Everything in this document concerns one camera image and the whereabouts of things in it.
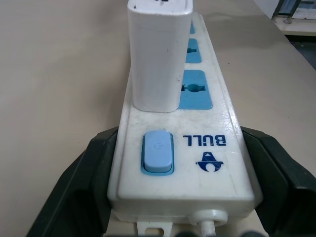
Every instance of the power strip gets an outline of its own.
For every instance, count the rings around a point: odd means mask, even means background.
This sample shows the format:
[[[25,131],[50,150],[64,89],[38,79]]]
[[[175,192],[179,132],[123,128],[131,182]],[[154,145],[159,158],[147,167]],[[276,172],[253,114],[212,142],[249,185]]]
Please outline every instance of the power strip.
[[[232,223],[262,200],[211,40],[197,13],[191,33],[179,109],[137,109],[128,80],[108,198],[121,221],[138,223],[140,235],[155,227],[168,236],[172,223]],[[173,170],[162,175],[144,172],[144,136],[157,130],[169,133],[173,146]]]

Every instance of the socket hole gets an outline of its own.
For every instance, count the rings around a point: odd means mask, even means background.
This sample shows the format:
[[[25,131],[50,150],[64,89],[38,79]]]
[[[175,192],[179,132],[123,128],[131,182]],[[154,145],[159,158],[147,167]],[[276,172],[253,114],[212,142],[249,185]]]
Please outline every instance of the socket hole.
[[[188,48],[187,49],[187,53],[194,53],[194,52],[197,52],[196,48]]]
[[[164,231],[162,228],[147,228],[145,235],[147,236],[163,236]]]
[[[190,92],[205,91],[205,85],[190,84],[186,89]]]

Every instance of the floor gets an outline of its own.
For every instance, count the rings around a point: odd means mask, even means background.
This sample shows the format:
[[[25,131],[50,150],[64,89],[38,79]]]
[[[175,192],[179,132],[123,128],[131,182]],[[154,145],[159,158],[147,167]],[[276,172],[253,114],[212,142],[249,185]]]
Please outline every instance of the floor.
[[[316,37],[286,36],[316,70]]]

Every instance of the blue switch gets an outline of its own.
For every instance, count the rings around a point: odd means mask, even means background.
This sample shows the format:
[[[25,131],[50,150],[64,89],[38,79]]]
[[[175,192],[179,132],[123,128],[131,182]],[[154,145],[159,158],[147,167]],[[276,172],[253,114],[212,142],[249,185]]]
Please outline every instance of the blue switch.
[[[143,173],[168,175],[173,172],[173,139],[169,132],[147,132],[143,139],[142,153]]]

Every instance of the desk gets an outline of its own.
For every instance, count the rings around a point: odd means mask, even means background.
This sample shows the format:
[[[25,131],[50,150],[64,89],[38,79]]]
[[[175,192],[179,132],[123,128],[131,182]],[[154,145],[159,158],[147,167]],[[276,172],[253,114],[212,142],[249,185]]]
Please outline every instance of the desk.
[[[24,236],[89,140],[119,124],[130,68],[126,4],[0,3],[0,236]],[[316,175],[316,71],[252,0],[197,0],[195,11],[240,124],[277,138]],[[263,231],[255,213],[217,232],[246,229]],[[110,234],[133,232],[109,224]]]

